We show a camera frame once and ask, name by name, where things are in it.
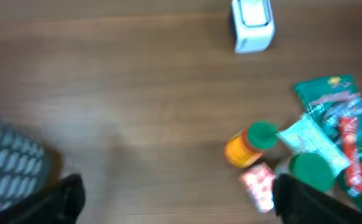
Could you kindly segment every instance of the red and white small box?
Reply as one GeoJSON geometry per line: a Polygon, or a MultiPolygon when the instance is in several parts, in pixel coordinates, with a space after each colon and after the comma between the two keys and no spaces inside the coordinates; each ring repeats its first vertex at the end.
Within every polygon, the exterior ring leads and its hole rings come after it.
{"type": "Polygon", "coordinates": [[[275,178],[274,172],[264,162],[251,167],[240,177],[260,212],[268,212],[274,207],[272,183],[275,178]]]}

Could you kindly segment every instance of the white box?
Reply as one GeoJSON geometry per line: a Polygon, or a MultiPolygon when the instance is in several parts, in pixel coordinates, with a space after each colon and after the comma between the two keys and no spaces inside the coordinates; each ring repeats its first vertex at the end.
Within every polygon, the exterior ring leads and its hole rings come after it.
{"type": "Polygon", "coordinates": [[[265,50],[275,34],[270,0],[232,0],[229,24],[237,54],[265,50]]]}

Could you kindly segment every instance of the red packet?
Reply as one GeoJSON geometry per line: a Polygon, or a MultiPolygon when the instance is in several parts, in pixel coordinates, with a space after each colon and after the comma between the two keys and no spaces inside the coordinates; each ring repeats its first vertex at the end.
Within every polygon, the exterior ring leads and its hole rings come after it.
{"type": "Polygon", "coordinates": [[[340,133],[343,151],[351,162],[350,166],[345,170],[346,184],[349,187],[356,188],[362,195],[362,170],[356,147],[357,121],[355,117],[340,118],[340,133]]]}
{"type": "Polygon", "coordinates": [[[251,167],[240,177],[260,212],[268,212],[274,207],[272,198],[274,179],[275,174],[266,163],[251,167]]]}

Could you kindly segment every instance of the green package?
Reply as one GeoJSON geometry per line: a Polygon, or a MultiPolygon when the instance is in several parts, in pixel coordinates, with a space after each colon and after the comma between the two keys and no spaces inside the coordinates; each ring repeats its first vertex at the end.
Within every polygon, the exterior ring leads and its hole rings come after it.
{"type": "MultiPolygon", "coordinates": [[[[356,144],[362,166],[362,97],[352,75],[322,77],[294,86],[294,91],[303,107],[322,131],[339,147],[339,118],[352,116],[358,118],[356,144]]],[[[362,193],[346,185],[345,170],[337,177],[341,188],[347,192],[362,211],[362,193]]]]}

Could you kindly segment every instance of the green cap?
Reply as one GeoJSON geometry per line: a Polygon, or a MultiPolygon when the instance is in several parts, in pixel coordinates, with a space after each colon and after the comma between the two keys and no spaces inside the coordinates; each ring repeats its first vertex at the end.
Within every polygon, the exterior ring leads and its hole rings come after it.
{"type": "Polygon", "coordinates": [[[294,156],[289,165],[290,174],[311,187],[325,192],[333,187],[335,177],[327,161],[316,153],[294,156]]]}
{"type": "Polygon", "coordinates": [[[250,126],[247,139],[251,146],[260,150],[271,149],[277,141],[278,126],[274,123],[259,121],[250,126]]]}

